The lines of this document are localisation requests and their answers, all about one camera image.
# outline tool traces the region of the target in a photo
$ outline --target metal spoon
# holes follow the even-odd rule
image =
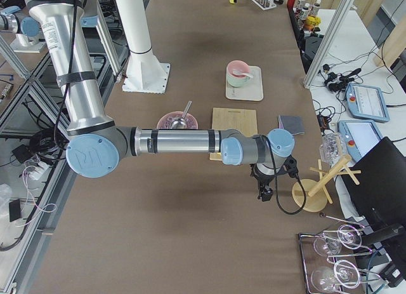
[[[186,115],[192,105],[192,101],[189,100],[188,104],[185,107],[185,110],[182,113],[181,117],[176,117],[172,120],[171,125],[169,126],[171,129],[186,129],[188,124],[186,123]]]
[[[250,73],[243,73],[243,72],[241,72],[241,71],[239,71],[239,70],[233,70],[233,74],[234,74],[234,75],[238,75],[238,76],[244,75],[244,76],[247,76],[247,77],[250,77],[250,78],[254,78],[254,76],[253,76],[252,74],[250,74]]]

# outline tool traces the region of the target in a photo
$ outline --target tablet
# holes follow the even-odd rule
[[[385,123],[390,120],[380,88],[350,83],[346,90],[348,110],[355,118]]]
[[[343,135],[348,154],[356,162],[383,138],[371,120],[339,121],[338,131]]]

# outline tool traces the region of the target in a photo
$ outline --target white bottle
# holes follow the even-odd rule
[[[305,21],[310,12],[310,4],[306,3],[300,10],[299,20]]]
[[[296,4],[296,11],[295,13],[300,13],[300,10],[302,7],[306,4],[306,0],[298,0],[298,3]]]
[[[309,16],[317,17],[321,2],[322,0],[316,0],[316,3],[313,5],[313,8],[311,9]]]

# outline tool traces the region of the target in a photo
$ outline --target black monitor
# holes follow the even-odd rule
[[[396,226],[406,228],[406,159],[384,137],[351,169],[361,170],[360,185],[343,176],[351,200],[406,279],[406,234],[404,229],[391,231]]]

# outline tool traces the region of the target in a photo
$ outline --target wine glass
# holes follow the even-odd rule
[[[311,274],[311,284],[320,293],[345,293],[340,286],[348,289],[356,288],[361,282],[361,275],[358,269],[347,260],[339,260],[334,268],[319,267]]]
[[[337,230],[340,242],[351,250],[356,250],[361,246],[361,233],[352,225],[344,224]]]
[[[341,243],[325,236],[317,237],[313,247],[316,253],[323,257],[338,255],[341,252]]]
[[[361,247],[361,233],[354,226],[343,224],[336,231],[323,231],[313,243],[313,247],[320,256],[332,257],[341,252],[342,246],[350,250]]]

